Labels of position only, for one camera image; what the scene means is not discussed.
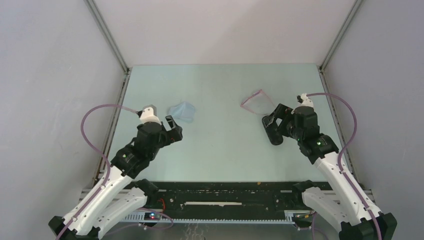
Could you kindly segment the light blue cleaning cloth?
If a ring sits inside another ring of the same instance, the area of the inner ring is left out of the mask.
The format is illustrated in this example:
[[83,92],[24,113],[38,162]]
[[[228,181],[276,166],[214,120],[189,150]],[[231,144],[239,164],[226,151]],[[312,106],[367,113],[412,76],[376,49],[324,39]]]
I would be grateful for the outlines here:
[[196,108],[187,101],[171,106],[168,110],[168,115],[186,123],[192,123],[194,121],[195,113]]

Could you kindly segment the pink transparent sunglasses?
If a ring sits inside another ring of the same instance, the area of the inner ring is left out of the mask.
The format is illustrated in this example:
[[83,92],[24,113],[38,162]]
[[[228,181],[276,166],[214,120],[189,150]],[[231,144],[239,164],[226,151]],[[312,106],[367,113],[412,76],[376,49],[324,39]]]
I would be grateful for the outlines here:
[[271,98],[262,89],[260,89],[243,100],[240,107],[250,113],[266,116],[275,110],[276,105],[273,103]]

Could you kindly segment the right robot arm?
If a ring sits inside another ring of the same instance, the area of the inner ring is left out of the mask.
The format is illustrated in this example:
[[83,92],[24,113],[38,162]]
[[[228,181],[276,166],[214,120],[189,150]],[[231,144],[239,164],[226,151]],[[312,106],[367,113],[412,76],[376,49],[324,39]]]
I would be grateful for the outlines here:
[[327,197],[312,181],[294,185],[291,204],[297,209],[311,208],[338,233],[341,240],[391,240],[397,227],[392,213],[381,209],[367,196],[354,176],[339,159],[332,138],[320,132],[318,116],[312,106],[292,109],[283,104],[262,118],[265,132],[274,146],[284,138],[297,142],[300,152],[325,177],[339,198]]

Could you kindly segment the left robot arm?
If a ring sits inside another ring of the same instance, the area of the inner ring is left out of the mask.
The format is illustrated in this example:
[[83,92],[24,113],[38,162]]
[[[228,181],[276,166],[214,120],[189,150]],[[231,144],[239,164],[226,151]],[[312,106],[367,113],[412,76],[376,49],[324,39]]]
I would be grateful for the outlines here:
[[135,181],[159,150],[183,139],[182,127],[171,115],[170,129],[154,114],[142,111],[137,135],[117,151],[110,168],[83,200],[65,216],[48,223],[58,240],[100,240],[120,220],[136,209],[153,208],[158,187],[147,179]]

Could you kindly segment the black glasses case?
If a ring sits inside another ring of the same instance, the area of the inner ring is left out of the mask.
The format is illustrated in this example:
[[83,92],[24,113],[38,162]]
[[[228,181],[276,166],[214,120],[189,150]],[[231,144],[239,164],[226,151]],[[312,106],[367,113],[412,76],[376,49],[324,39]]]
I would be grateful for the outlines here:
[[265,133],[273,146],[281,145],[284,141],[283,135],[278,131],[278,125],[271,115],[265,115],[261,119]]

